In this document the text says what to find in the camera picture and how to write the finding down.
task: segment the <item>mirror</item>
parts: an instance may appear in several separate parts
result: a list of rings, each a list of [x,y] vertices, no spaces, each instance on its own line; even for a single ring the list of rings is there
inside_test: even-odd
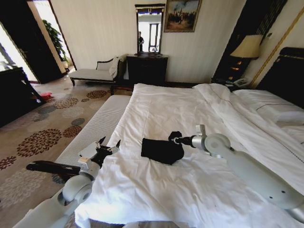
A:
[[[135,5],[137,54],[160,54],[165,4]]]

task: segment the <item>wooden dresser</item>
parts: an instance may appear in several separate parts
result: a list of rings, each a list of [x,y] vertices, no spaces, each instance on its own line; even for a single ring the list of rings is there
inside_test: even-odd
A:
[[[166,79],[168,56],[128,55],[129,80],[136,83],[162,86]]]

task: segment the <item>mirror frame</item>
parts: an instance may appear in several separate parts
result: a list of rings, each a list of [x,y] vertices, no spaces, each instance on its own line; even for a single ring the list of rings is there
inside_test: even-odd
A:
[[[165,6],[166,4],[163,3],[159,3],[159,4],[135,4],[135,9],[136,9],[136,43],[137,43],[137,55],[160,55],[161,54],[161,47],[162,47],[162,27],[163,27],[163,15],[165,13]],[[158,52],[139,52],[139,43],[138,43],[138,10],[143,10],[143,9],[147,9],[147,11],[149,11],[149,9],[161,9],[161,34],[160,34],[160,45],[159,45],[159,49]]]

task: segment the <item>patterned carpet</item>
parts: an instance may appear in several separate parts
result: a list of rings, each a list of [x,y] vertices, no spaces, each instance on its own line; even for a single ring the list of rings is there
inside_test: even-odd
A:
[[[14,226],[29,209],[63,187],[58,176],[28,171],[26,165],[36,160],[55,161],[110,96],[109,85],[76,81],[73,87],[67,76],[33,87],[38,93],[52,92],[54,98],[0,128],[1,228]],[[115,94],[131,92],[118,90]],[[71,218],[66,228],[73,227]]]

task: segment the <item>picture frame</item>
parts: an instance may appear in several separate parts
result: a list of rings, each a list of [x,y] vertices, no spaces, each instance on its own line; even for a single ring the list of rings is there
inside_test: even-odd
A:
[[[202,0],[167,0],[164,32],[194,32]]]

